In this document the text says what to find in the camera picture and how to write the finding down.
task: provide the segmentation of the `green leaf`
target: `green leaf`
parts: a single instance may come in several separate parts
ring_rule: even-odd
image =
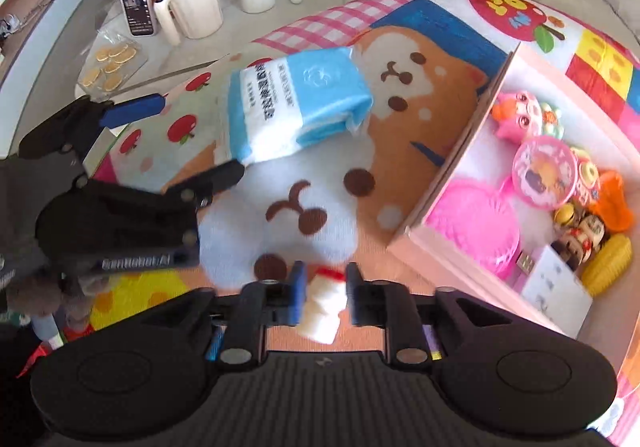
[[[549,53],[553,50],[554,37],[546,30],[544,26],[537,26],[533,31],[533,35],[536,38],[536,43],[538,44],[542,52]]]

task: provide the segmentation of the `colorful blanket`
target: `colorful blanket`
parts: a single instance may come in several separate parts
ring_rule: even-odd
[[[200,215],[200,268],[125,276],[98,297],[92,324],[102,328],[192,287],[226,293],[256,279],[283,279],[297,259],[334,267],[357,261],[369,279],[430,292],[386,244],[462,132],[478,91],[521,42],[565,72],[640,149],[640,62],[602,32],[529,0],[356,0],[220,59],[170,91],[161,115],[121,134],[96,176],[161,191],[213,166],[233,69],[354,45],[375,100],[358,137],[251,166]],[[301,347],[322,349],[291,330],[271,332],[270,348]],[[345,322],[328,349],[351,348],[382,348],[382,335]],[[640,381],[640,367],[625,373],[630,385]],[[635,419],[638,397],[628,400]]]

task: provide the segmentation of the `pink box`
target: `pink box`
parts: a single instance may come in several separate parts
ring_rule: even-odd
[[[636,215],[640,215],[640,153],[574,82],[534,50],[519,46],[481,96],[478,108],[456,147],[412,214],[402,224],[388,250],[435,286],[453,286],[560,331],[496,275],[484,270],[437,231],[422,224],[455,175],[480,176],[480,180],[490,183],[504,178],[510,167],[508,157],[511,156],[513,160],[517,146],[493,137],[495,122],[487,119],[495,96],[502,88],[527,90],[560,108],[563,113],[561,122],[565,127],[563,140],[590,151],[594,163],[602,170],[617,170],[625,180],[625,197],[629,207]],[[549,214],[542,211],[538,211],[537,217],[551,219]],[[524,250],[532,250],[550,242],[548,229],[544,224],[540,228],[540,231],[522,228],[521,244]],[[638,226],[626,234],[634,248],[640,250]],[[616,371],[622,366],[638,322],[639,293],[640,261],[634,259],[622,278],[594,299],[577,337],[601,351]]]

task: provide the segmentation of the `orange toy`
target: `orange toy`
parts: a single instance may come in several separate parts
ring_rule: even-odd
[[[634,215],[625,201],[625,182],[616,171],[600,174],[600,196],[589,210],[598,215],[610,232],[620,233],[629,230],[634,224]]]

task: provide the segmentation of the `pink plastic lid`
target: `pink plastic lid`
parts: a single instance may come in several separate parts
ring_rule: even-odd
[[[502,278],[520,241],[518,218],[507,197],[478,180],[454,178],[424,223]]]
[[[571,198],[578,181],[577,160],[569,146],[557,138],[531,138],[516,151],[511,181],[524,201],[551,211]]]

